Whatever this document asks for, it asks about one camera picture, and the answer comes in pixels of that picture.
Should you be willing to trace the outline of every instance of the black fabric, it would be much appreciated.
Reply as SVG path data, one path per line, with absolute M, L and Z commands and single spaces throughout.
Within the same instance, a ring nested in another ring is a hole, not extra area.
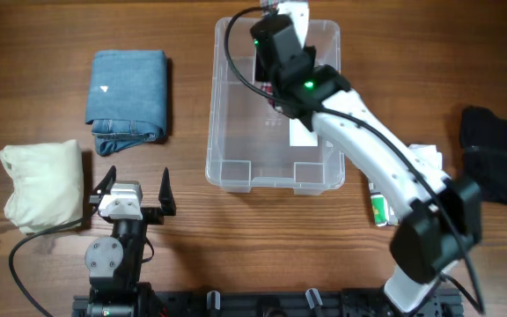
M 507 204 L 507 121 L 483 107 L 463 110 L 460 127 L 465 174 L 486 202 Z

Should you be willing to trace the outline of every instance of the table top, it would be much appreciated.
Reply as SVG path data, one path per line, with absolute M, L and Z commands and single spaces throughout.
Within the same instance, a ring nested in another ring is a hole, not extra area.
M 156 256 L 141 276 L 156 291 L 379 287 L 393 273 L 393 228 L 371 224 L 366 179 L 351 163 L 345 184 L 320 196 L 233 195 L 205 179 L 214 27 L 252 4 L 0 6 L 0 150 L 77 139 L 86 190 L 116 165 L 119 179 L 142 183 L 150 205 L 169 167 L 178 215 L 150 227 Z M 339 24 L 342 74 L 369 109 L 402 142 L 436 144 L 451 175 L 461 168 L 460 110 L 473 104 L 507 119 L 507 2 L 318 1 L 311 18 Z M 162 144 L 102 158 L 85 104 L 92 56 L 111 48 L 166 52 L 172 119 Z M 0 162 L 0 316 L 37 316 L 7 266 L 23 238 L 3 213 L 12 191 Z M 507 316 L 507 206 L 484 203 L 482 224 L 474 264 L 489 315 Z M 85 250 L 110 232 L 94 217 L 91 230 L 38 238 L 18 252 L 18 274 L 50 312 L 70 315 L 72 296 L 89 290 Z M 470 287 L 462 265 L 453 275 Z M 470 306 L 467 315 L 476 315 Z

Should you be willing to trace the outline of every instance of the folded blue denim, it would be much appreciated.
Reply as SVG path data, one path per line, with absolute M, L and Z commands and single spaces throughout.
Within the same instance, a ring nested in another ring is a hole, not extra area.
M 165 135 L 166 61 L 161 50 L 95 54 L 85 123 L 100 156 Z

